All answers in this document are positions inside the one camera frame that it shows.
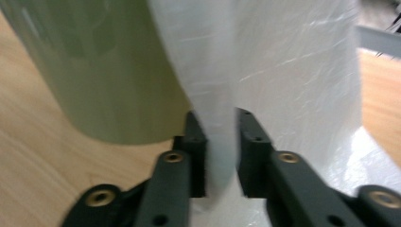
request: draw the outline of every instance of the black object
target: black object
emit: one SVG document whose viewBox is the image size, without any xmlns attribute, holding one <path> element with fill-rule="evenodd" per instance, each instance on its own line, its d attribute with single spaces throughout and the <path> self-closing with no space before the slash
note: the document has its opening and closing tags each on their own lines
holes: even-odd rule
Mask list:
<svg viewBox="0 0 401 227">
<path fill-rule="evenodd" d="M 151 179 L 126 192 L 110 184 L 89 189 L 62 226 L 188 226 L 189 199 L 206 196 L 207 140 L 193 113 L 187 115 L 184 131 L 174 137 L 172 150 L 159 156 Z M 300 155 L 275 151 L 253 114 L 240 109 L 238 136 L 244 195 L 267 199 L 273 227 L 401 226 L 400 195 L 367 185 L 352 198 L 328 187 Z"/>
<path fill-rule="evenodd" d="M 256 118 L 239 110 L 238 177 L 248 198 L 267 199 L 274 227 L 400 227 L 401 197 L 377 185 L 357 198 L 328 187 L 298 154 L 275 151 Z"/>
</svg>

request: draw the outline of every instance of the wooden floor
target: wooden floor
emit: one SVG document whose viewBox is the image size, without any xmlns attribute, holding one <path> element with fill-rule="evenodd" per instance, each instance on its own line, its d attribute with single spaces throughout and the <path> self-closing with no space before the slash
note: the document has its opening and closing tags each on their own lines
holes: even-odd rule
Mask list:
<svg viewBox="0 0 401 227">
<path fill-rule="evenodd" d="M 401 64 L 361 62 L 364 124 L 401 165 Z M 110 145 L 73 128 L 0 16 L 0 226 L 58 226 L 79 192 L 140 183 L 168 146 Z"/>
</svg>

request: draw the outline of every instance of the translucent plastic sheet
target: translucent plastic sheet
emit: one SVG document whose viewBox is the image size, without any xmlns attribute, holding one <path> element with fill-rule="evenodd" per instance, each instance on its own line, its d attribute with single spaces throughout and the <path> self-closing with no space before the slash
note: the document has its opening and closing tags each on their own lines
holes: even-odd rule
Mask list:
<svg viewBox="0 0 401 227">
<path fill-rule="evenodd" d="M 401 191 L 401 172 L 361 127 L 355 1 L 151 0 L 166 52 L 210 139 L 208 202 L 195 226 L 268 226 L 241 198 L 235 112 L 253 112 L 278 149 L 332 186 Z"/>
</svg>

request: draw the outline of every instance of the wood grain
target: wood grain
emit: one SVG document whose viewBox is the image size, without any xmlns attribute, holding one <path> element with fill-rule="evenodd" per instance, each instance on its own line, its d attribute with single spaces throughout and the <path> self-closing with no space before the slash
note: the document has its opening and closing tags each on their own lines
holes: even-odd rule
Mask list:
<svg viewBox="0 0 401 227">
<path fill-rule="evenodd" d="M 400 165 L 400 64 L 361 61 L 364 123 Z M 0 17 L 0 226 L 58 226 L 88 187 L 143 181 L 169 143 L 118 146 L 77 131 Z"/>
</svg>

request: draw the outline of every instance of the light wood tabletop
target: light wood tabletop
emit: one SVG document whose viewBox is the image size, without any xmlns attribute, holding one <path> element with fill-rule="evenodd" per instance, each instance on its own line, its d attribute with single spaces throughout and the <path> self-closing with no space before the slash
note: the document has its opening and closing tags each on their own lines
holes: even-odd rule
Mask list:
<svg viewBox="0 0 401 227">
<path fill-rule="evenodd" d="M 361 62 L 364 123 L 400 165 L 401 65 L 369 54 Z M 77 131 L 0 16 L 0 226 L 58 226 L 79 193 L 129 189 L 169 145 L 118 146 Z"/>
</svg>

